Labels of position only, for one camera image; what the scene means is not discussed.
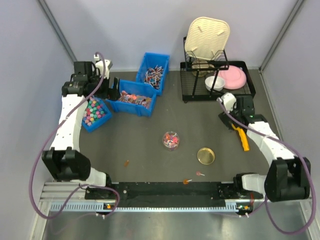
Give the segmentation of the clear round container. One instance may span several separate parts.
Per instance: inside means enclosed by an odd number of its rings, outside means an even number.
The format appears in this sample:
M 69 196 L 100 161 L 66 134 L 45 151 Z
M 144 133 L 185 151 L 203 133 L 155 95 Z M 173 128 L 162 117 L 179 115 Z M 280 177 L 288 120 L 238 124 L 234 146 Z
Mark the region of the clear round container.
M 174 151 L 179 147 L 180 137 L 174 131 L 167 131 L 162 138 L 163 145 L 170 151 Z

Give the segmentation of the gold round lid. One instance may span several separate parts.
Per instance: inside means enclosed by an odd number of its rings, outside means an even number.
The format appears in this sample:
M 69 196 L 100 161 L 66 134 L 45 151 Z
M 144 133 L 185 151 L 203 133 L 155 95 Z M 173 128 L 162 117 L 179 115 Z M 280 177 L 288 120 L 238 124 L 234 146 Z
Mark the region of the gold round lid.
M 197 152 L 197 159 L 203 165 L 210 165 L 215 161 L 215 153 L 208 147 L 203 147 Z

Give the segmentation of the black wire dish rack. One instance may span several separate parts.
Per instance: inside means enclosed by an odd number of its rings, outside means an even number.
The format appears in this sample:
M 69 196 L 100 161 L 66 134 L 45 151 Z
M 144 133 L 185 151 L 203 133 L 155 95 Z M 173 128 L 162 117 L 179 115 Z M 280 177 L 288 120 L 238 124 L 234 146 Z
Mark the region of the black wire dish rack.
M 197 58 L 184 50 L 180 63 L 182 100 L 213 101 L 230 92 L 235 96 L 256 95 L 256 89 L 244 61 L 229 60 L 225 50 L 219 50 L 210 60 Z

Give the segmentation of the yellow plastic scoop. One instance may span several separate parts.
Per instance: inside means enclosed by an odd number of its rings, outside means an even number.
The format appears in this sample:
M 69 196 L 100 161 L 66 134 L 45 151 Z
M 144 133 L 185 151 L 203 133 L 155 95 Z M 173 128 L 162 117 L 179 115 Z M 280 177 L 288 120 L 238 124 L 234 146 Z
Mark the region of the yellow plastic scoop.
M 235 126 L 233 123 L 231 124 L 231 127 L 238 133 L 243 151 L 248 152 L 250 150 L 250 145 L 249 145 L 245 131 L 241 127 Z

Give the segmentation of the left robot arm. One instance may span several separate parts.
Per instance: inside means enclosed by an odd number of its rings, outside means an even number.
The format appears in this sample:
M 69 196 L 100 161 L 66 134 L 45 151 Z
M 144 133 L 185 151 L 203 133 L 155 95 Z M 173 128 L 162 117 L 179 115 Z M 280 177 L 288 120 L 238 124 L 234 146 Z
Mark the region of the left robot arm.
M 74 73 L 61 88 L 59 128 L 50 148 L 41 154 L 43 163 L 58 182 L 101 187 L 111 184 L 110 176 L 94 169 L 90 160 L 80 152 L 80 133 L 89 98 L 106 99 L 110 95 L 112 65 L 111 60 L 99 58 L 94 62 L 75 61 Z

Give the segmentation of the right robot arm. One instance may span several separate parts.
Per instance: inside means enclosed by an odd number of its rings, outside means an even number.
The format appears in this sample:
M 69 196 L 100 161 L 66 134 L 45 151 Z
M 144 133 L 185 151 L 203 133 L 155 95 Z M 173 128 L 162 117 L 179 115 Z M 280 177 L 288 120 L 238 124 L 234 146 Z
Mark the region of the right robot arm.
M 267 119 L 255 112 L 251 96 L 235 97 L 226 93 L 217 99 L 223 112 L 220 120 L 231 130 L 238 131 L 243 146 L 251 139 L 269 166 L 266 175 L 239 173 L 238 188 L 266 196 L 271 202 L 303 200 L 310 196 L 310 183 L 304 165 L 293 150 L 272 131 Z

